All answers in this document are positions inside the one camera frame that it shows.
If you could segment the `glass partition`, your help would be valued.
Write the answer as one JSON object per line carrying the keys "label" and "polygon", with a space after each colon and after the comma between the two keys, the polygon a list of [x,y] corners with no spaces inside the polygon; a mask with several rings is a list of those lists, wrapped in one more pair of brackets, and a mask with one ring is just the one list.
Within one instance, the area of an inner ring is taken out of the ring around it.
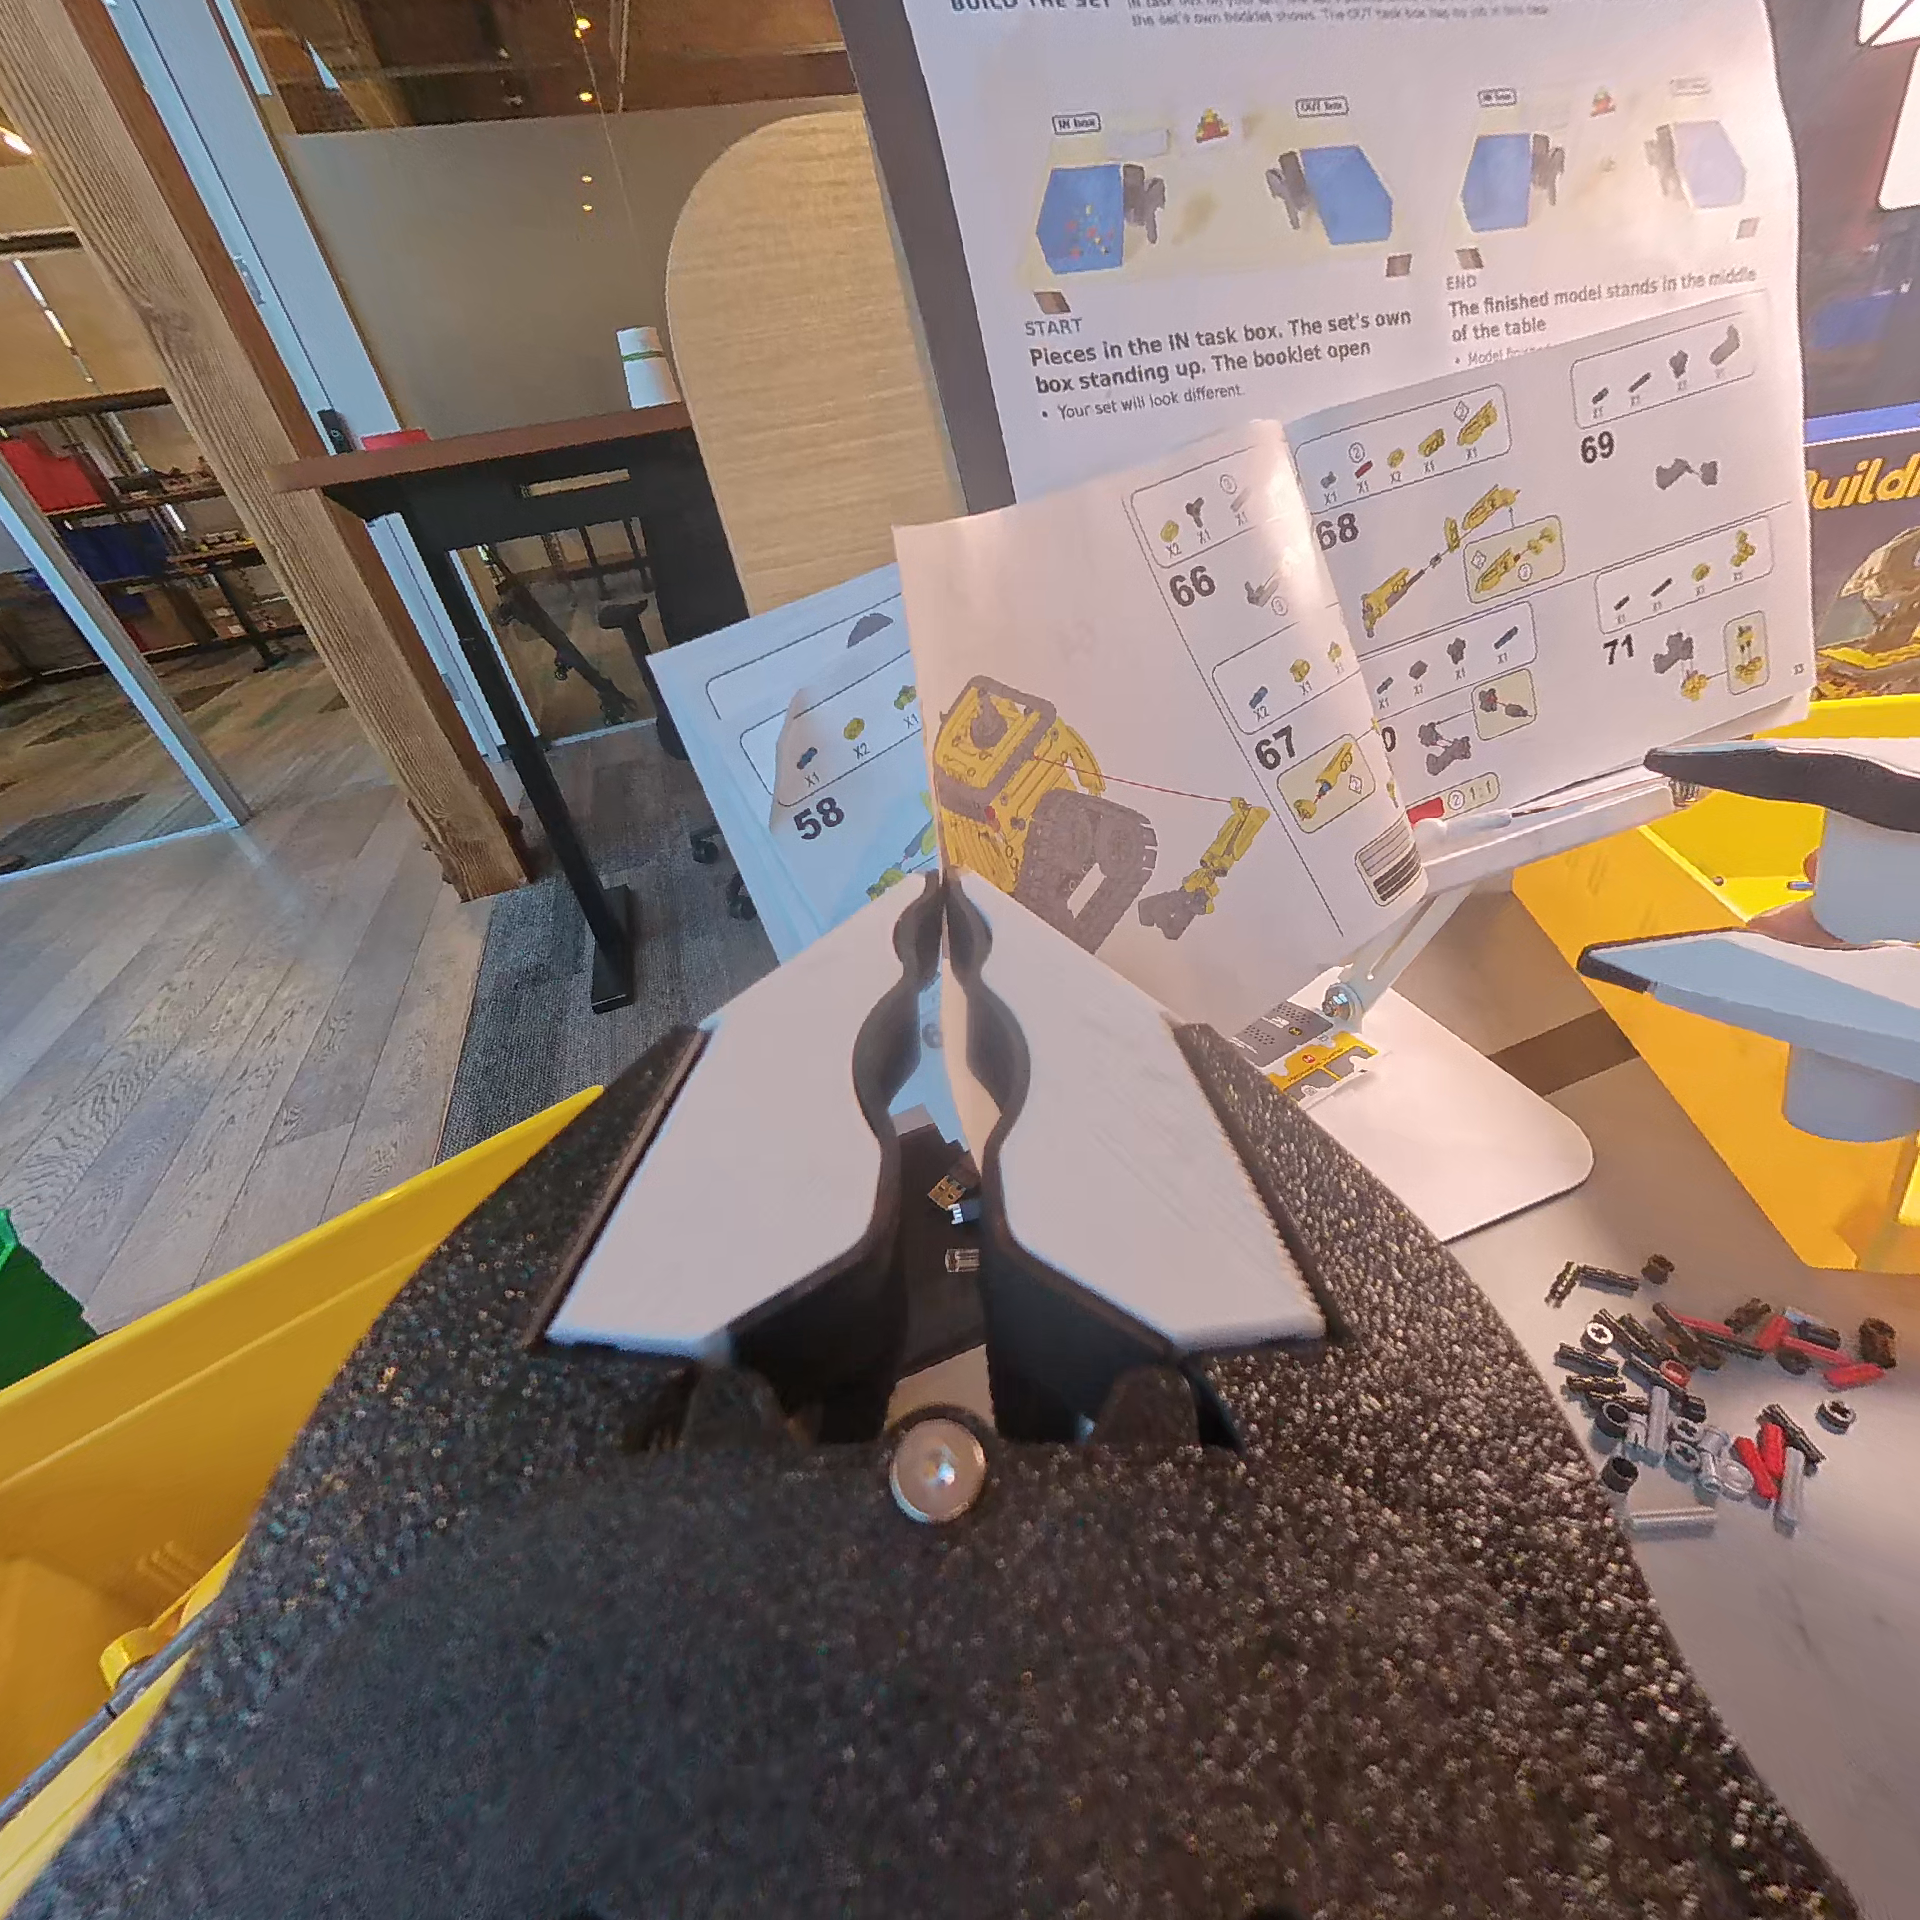
{"label": "glass partition", "polygon": [[4,875],[249,805],[4,457]]}

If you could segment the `grey rug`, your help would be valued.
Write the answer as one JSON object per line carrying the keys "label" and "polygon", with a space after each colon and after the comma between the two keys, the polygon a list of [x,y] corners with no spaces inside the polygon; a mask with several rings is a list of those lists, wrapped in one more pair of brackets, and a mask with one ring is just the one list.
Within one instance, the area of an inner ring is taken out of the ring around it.
{"label": "grey rug", "polygon": [[729,911],[730,857],[691,857],[709,800],[654,723],[561,741],[547,767],[604,885],[632,891],[635,1000],[589,1012],[594,945],[561,875],[494,897],[437,1160],[611,1083],[777,965],[766,929]]}

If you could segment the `storage shelves with bins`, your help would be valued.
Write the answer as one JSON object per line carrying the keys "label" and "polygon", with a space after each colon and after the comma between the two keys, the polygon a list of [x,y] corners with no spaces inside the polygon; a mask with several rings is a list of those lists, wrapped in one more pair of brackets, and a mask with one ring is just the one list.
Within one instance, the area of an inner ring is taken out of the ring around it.
{"label": "storage shelves with bins", "polygon": [[260,545],[162,388],[4,408],[4,457],[148,658],[306,647]]}

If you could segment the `white printed task poster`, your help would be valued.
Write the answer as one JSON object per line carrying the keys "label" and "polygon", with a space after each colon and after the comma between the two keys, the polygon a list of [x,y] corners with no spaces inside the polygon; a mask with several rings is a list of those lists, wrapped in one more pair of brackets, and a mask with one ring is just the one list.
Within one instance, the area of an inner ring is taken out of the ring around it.
{"label": "white printed task poster", "polygon": [[1764,4],[906,4],[1016,497],[1764,286]]}

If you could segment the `white metal book stand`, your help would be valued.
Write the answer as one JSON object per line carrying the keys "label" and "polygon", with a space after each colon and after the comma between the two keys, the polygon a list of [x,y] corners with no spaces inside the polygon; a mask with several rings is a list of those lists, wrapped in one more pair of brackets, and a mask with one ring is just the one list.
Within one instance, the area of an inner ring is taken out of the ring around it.
{"label": "white metal book stand", "polygon": [[1419,906],[1293,1000],[1378,1047],[1364,1075],[1308,1105],[1308,1113],[1440,1242],[1581,1188],[1593,1173],[1593,1145],[1514,1072],[1416,1012],[1398,992],[1398,976],[1469,894],[1510,881],[1533,857],[1655,822],[1671,805],[1667,779],[1630,767],[1517,810],[1416,822],[1413,844],[1425,873]]}

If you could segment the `pile of black red pegs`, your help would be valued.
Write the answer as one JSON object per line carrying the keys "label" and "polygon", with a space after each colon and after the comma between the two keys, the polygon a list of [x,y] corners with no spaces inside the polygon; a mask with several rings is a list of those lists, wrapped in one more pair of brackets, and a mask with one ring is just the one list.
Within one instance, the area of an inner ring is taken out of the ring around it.
{"label": "pile of black red pegs", "polygon": [[1544,1292],[1549,1308],[1581,1305],[1553,1371],[1600,1490],[1643,1538],[1704,1534],[1725,1511],[1792,1538],[1862,1396],[1893,1377],[1899,1336],[1883,1315],[1841,1325],[1764,1292],[1693,1308],[1671,1279],[1660,1253],[1640,1270],[1567,1261]]}

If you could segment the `black table wooden top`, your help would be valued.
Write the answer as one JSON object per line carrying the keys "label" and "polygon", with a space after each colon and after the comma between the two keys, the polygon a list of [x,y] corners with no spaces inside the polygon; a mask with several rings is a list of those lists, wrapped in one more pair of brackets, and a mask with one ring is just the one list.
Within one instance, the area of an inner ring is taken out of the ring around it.
{"label": "black table wooden top", "polygon": [[386,449],[317,454],[269,466],[269,486],[274,493],[324,493],[361,522],[402,518],[500,729],[502,750],[536,810],[544,844],[556,852],[589,929],[589,1010],[604,1016],[631,1005],[635,995],[632,891],[599,885],[453,554],[502,539],[635,518],[667,642],[677,647],[744,621],[747,602],[687,408],[658,403],[599,418],[515,424]]}

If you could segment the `white instruction booklet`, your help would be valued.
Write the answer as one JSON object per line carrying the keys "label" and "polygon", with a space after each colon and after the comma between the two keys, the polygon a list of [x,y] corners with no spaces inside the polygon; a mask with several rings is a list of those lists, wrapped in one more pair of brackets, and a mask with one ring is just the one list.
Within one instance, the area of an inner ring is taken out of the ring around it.
{"label": "white instruction booklet", "polygon": [[1190,1019],[1381,945],[1510,822],[1816,687],[1797,403],[1745,303],[905,525],[658,665],[786,962],[964,868]]}

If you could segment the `arched woven divider panel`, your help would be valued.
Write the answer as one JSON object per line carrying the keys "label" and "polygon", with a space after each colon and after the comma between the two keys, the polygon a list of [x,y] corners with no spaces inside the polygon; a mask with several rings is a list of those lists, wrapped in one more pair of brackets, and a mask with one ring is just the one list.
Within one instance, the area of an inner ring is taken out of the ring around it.
{"label": "arched woven divider panel", "polygon": [[710,161],[667,261],[668,348],[752,615],[965,508],[866,117],[782,113]]}

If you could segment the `wooden pillar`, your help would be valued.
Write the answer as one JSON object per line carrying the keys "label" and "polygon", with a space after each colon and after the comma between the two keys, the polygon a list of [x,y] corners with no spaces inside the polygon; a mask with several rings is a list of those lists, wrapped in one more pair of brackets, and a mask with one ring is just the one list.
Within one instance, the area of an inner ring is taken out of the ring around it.
{"label": "wooden pillar", "polygon": [[527,881],[502,804],[366,525],[278,469],[321,428],[103,4],[4,4],[4,108],[156,351],[162,388],[260,545],[352,717],[464,900]]}

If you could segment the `yellow plastic bin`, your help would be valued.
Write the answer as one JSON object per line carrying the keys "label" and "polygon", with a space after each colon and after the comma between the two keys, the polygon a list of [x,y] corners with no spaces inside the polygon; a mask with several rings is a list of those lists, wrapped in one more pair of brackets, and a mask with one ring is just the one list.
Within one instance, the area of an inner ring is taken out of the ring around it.
{"label": "yellow plastic bin", "polygon": [[4,1791],[106,1705],[103,1649],[238,1549],[321,1392],[581,1091],[4,1392]]}
{"label": "yellow plastic bin", "polygon": [[[1822,703],[1764,737],[1916,737],[1916,699]],[[1825,817],[1700,786],[1647,830],[1539,857],[1514,894],[1577,965],[1593,945],[1745,929],[1782,903]],[[1812,1267],[1916,1273],[1916,1134],[1809,1135],[1782,1117],[1788,1045],[1586,980],[1717,1160]]]}

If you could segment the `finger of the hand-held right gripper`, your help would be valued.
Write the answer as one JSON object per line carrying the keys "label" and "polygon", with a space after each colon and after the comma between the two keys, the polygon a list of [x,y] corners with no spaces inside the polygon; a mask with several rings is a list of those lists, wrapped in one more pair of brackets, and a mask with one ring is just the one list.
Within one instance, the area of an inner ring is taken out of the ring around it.
{"label": "finger of the hand-held right gripper", "polygon": [[1756,929],[1593,945],[1577,974],[1788,1045],[1782,1117],[1809,1135],[1916,1134],[1916,946]]}
{"label": "finger of the hand-held right gripper", "polygon": [[1825,817],[1812,925],[1831,940],[1916,940],[1916,737],[1745,737],[1647,746],[1646,771]]}

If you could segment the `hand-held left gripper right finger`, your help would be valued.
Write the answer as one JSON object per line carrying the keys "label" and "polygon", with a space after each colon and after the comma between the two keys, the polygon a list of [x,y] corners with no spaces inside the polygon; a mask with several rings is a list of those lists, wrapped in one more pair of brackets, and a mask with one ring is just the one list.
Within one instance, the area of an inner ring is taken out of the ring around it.
{"label": "hand-held left gripper right finger", "polygon": [[1225,1120],[1210,1041],[990,881],[943,879],[943,1069],[979,1173],[1000,1433],[1085,1437],[1159,1367],[1202,1437],[1232,1437],[1210,1360],[1324,1347],[1323,1278]]}

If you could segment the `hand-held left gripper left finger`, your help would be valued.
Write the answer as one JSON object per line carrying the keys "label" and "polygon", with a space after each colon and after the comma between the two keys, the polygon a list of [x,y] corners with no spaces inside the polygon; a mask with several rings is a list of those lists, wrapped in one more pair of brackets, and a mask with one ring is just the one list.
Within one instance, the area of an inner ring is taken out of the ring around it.
{"label": "hand-held left gripper left finger", "polygon": [[892,1101],[919,1063],[943,881],[859,906],[655,1047],[658,1097],[586,1206],[540,1339],[886,1408],[905,1342]]}

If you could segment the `green plastic bin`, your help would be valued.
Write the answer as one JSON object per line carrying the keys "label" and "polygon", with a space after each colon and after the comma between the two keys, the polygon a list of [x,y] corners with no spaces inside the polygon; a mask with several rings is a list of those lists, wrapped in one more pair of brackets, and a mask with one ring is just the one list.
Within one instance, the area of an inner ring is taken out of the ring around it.
{"label": "green plastic bin", "polygon": [[31,1377],[45,1366],[80,1351],[99,1339],[80,1302],[39,1263],[15,1235],[10,1207],[4,1221],[4,1389]]}

